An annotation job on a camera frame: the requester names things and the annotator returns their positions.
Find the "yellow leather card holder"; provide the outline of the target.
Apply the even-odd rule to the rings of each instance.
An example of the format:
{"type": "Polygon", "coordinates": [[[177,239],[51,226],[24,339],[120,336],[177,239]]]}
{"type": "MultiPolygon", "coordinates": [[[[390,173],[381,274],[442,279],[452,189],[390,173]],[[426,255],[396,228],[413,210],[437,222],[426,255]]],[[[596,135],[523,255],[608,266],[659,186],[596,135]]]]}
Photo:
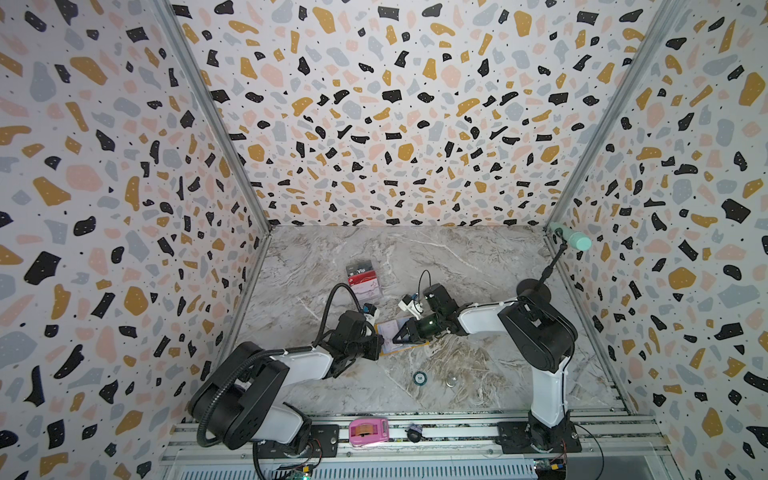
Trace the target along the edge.
{"type": "Polygon", "coordinates": [[[396,344],[411,344],[411,348],[428,345],[429,341],[425,340],[417,331],[418,320],[413,317],[407,319],[408,321],[397,333],[396,337],[393,339],[393,342],[396,344]]]}

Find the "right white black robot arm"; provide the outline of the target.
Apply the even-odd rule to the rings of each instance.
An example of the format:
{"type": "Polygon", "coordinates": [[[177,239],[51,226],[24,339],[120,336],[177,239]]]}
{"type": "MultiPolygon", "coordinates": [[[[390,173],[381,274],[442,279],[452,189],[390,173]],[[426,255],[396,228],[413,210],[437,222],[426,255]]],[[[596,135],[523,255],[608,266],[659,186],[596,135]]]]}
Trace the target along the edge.
{"type": "Polygon", "coordinates": [[[506,453],[581,451],[565,386],[578,332],[551,303],[542,280],[525,279],[517,296],[502,302],[459,305],[441,284],[424,291],[429,313],[409,318],[390,337],[396,345],[429,343],[446,334],[506,333],[532,368],[533,400],[526,423],[499,425],[506,453]]]}

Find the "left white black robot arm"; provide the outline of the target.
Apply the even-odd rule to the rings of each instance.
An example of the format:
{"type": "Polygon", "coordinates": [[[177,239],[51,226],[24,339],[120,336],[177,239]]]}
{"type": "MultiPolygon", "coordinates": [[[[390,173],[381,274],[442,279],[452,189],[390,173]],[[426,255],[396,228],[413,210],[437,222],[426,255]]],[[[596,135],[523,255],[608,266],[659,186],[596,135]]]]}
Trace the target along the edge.
{"type": "Polygon", "coordinates": [[[358,359],[376,361],[383,337],[374,330],[375,306],[340,315],[335,329],[316,346],[264,350],[251,341],[238,345],[193,395],[188,412],[198,422],[197,443],[236,450],[265,442],[287,456],[299,456],[312,440],[312,420],[277,402],[288,386],[341,376],[358,359]]]}

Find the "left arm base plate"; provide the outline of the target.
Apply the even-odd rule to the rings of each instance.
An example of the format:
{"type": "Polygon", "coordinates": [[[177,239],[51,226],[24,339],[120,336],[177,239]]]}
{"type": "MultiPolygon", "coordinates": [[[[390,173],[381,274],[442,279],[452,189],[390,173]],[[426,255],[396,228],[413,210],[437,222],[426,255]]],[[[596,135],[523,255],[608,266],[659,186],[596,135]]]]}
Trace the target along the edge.
{"type": "Polygon", "coordinates": [[[303,426],[288,443],[258,441],[256,453],[259,459],[333,458],[337,455],[339,432],[340,427],[336,424],[303,426]]]}

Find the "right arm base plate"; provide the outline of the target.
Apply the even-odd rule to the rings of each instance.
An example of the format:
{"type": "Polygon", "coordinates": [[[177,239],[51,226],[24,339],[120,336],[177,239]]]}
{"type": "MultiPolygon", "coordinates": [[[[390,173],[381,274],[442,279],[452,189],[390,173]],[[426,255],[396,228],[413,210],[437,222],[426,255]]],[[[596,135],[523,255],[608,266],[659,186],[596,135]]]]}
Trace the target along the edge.
{"type": "Polygon", "coordinates": [[[504,454],[570,454],[580,453],[580,443],[575,425],[568,419],[549,428],[535,420],[499,422],[495,443],[504,454]]]}

